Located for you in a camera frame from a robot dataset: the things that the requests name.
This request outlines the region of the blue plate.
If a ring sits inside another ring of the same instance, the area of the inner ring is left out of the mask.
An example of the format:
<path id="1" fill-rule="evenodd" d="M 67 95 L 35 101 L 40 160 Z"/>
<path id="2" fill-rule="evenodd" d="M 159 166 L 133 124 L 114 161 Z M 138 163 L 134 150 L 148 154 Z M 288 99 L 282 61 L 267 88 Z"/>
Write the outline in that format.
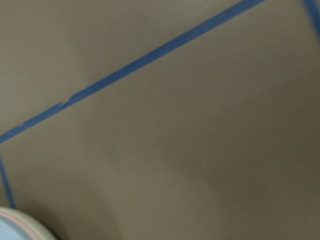
<path id="1" fill-rule="evenodd" d="M 15 223 L 1 216 L 0 240 L 32 240 L 32 238 Z"/>

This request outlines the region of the cream plate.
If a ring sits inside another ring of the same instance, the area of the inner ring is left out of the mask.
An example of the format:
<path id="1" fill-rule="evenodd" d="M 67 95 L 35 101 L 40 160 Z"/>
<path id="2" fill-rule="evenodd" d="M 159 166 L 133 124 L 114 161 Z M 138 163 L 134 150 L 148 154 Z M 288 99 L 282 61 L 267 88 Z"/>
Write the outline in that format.
<path id="1" fill-rule="evenodd" d="M 7 207 L 1 207 L 0 211 L 12 213 L 17 217 L 21 217 L 24 220 L 28 221 L 29 224 L 33 225 L 34 229 L 43 237 L 43 239 L 39 239 L 39 240 L 57 240 L 54 234 L 46 226 L 44 226 L 41 222 L 31 217 L 30 215 L 23 213 L 19 210 L 7 208 Z"/>

